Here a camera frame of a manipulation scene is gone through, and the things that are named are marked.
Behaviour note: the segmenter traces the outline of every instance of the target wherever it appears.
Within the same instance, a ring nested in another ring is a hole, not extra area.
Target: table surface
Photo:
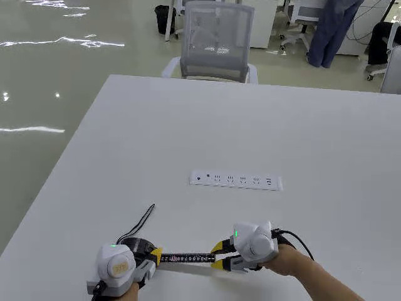
[[[139,235],[167,252],[269,219],[362,297],[396,298],[400,116],[397,95],[112,75],[0,257],[2,299],[89,300],[99,247],[152,203]],[[190,186],[193,169],[267,172],[284,190]],[[267,270],[174,269],[140,298],[308,300]]]

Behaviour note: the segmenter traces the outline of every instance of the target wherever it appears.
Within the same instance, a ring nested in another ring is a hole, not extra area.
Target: blue pants
[[[363,0],[328,0],[321,12],[309,53],[309,64],[329,68]]]

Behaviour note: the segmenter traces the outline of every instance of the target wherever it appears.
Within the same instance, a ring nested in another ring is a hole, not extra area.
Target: person
[[[358,301],[363,300],[350,288],[326,272],[317,262],[289,245],[279,245],[278,256],[262,267],[282,276],[292,276],[302,283],[313,301]],[[120,297],[121,301],[137,301],[139,286],[134,283]]]
[[[374,27],[369,42],[367,72],[385,69],[387,67],[387,43],[384,42],[383,39],[388,39],[392,26],[393,23],[391,22],[380,22]],[[401,44],[401,28],[399,27],[394,36],[394,42]]]
[[[364,0],[327,0],[307,54],[308,63],[329,68]]]

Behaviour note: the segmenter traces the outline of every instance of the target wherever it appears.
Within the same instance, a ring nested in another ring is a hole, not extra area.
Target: office chair
[[[189,2],[194,2],[194,1],[210,1],[210,0],[177,0],[177,5],[175,7],[175,10],[177,11],[177,15],[181,16],[181,15],[185,14],[186,4]],[[178,39],[179,34],[181,34],[183,31],[184,30],[182,28],[174,31],[175,38]]]
[[[380,93],[401,94],[401,46],[391,51]]]
[[[180,64],[182,78],[223,78],[258,83],[255,66],[247,63],[254,8],[215,1],[187,3],[181,56],[162,72],[170,78]]]
[[[286,49],[286,44],[295,44],[301,40],[309,51],[310,42],[306,37],[307,25],[316,26],[319,21],[321,10],[325,7],[326,0],[285,0],[284,13],[287,15],[287,25],[299,23],[302,24],[302,30],[299,33],[287,32],[279,37],[283,40],[280,44],[280,50]]]
[[[400,27],[401,24],[399,22],[395,22],[393,26],[391,27],[391,32],[390,36],[387,38],[383,38],[383,41],[387,43],[387,56],[390,58],[391,57],[391,52],[392,50],[400,46],[398,43],[394,42],[395,34],[397,33],[398,27]],[[387,68],[375,70],[369,73],[367,80],[371,81],[375,78],[376,74],[381,74],[381,73],[386,73]]]

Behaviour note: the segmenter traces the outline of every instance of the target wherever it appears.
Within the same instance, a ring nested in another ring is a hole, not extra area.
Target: hand
[[[262,267],[268,268],[282,276],[295,276],[302,261],[309,260],[308,257],[289,245],[278,245],[276,258],[260,263]]]

